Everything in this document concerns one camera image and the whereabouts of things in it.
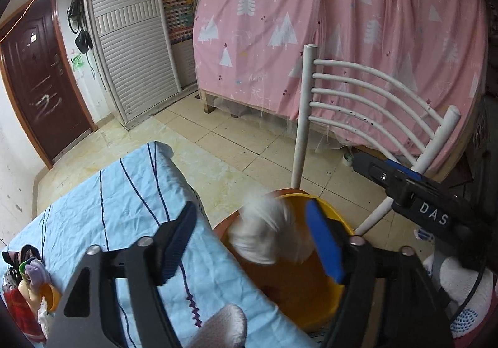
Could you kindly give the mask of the left white gloved hand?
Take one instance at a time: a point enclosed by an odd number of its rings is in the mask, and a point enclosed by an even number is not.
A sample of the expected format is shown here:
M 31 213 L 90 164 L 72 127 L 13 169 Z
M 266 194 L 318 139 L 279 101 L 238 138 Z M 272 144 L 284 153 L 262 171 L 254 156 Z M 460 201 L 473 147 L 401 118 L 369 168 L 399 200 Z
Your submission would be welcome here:
M 189 348 L 240 348 L 247 340 L 247 318 L 235 304 L 227 304 L 191 338 Z

